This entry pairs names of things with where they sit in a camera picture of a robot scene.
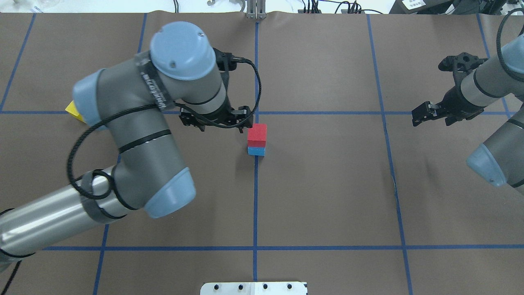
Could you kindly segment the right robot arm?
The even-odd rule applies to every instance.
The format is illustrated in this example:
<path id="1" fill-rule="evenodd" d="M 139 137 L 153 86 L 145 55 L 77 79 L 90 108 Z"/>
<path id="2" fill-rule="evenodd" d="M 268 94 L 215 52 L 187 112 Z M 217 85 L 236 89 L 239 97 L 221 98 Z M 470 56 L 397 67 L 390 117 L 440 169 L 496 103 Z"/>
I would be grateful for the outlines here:
<path id="1" fill-rule="evenodd" d="M 523 193 L 523 108 L 496 112 L 507 96 L 523 101 L 523 36 L 499 48 L 490 58 L 461 52 L 441 60 L 453 86 L 440 102 L 425 101 L 411 111 L 414 127 L 443 119 L 447 126 L 481 115 L 500 116 L 501 125 L 468 156 L 466 163 L 493 187 L 509 186 Z"/>

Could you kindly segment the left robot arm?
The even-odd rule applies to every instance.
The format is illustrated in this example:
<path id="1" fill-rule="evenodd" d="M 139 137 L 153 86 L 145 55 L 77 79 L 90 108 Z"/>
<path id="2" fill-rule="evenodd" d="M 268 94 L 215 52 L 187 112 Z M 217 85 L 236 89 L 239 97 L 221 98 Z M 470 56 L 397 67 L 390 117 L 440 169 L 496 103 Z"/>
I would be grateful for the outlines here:
<path id="1" fill-rule="evenodd" d="M 260 78 L 253 61 L 213 48 L 193 23 L 173 22 L 152 36 L 148 51 L 78 81 L 73 102 L 88 129 L 68 155 L 69 183 L 1 213 L 1 270 L 132 211 L 159 218 L 190 203 L 194 181 L 163 112 L 179 108 L 182 124 L 201 131 L 251 128 L 260 99 L 234 109 L 228 98 L 237 64 Z M 98 129 L 110 131 L 120 162 L 76 177 L 76 153 Z"/>

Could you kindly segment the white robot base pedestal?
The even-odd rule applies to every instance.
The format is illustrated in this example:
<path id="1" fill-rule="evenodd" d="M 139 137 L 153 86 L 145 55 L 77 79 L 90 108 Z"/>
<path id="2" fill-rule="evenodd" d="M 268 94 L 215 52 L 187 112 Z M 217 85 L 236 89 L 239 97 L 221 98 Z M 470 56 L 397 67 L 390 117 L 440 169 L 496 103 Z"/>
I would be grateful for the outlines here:
<path id="1" fill-rule="evenodd" d="M 307 295 L 306 282 L 208 282 L 200 289 L 201 295 Z"/>

